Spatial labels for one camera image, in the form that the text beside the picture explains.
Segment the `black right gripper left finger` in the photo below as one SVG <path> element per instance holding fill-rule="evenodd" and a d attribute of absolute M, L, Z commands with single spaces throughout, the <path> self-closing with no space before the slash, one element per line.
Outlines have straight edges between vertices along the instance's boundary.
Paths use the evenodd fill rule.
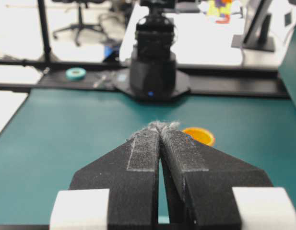
<path fill-rule="evenodd" d="M 52 230 L 151 230 L 158 222 L 160 135 L 144 129 L 76 171 L 58 192 Z"/>

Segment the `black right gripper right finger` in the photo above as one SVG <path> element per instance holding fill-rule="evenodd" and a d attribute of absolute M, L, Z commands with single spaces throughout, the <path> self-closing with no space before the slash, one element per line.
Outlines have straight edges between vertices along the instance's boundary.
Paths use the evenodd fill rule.
<path fill-rule="evenodd" d="M 296 230 L 288 193 L 267 173 L 178 131 L 162 132 L 163 155 L 188 223 L 198 230 Z"/>

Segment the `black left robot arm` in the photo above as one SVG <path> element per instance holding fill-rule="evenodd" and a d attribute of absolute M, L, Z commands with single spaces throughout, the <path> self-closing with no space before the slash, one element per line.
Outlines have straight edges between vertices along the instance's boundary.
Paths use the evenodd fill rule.
<path fill-rule="evenodd" d="M 136 25 L 130 90 L 139 99 L 168 100 L 176 86 L 176 58 L 170 48 L 174 24 L 164 8 L 173 0 L 142 0 L 149 8 Z M 51 230 L 152 230 L 158 223 L 160 127 L 148 127 L 73 175 L 59 191 Z"/>

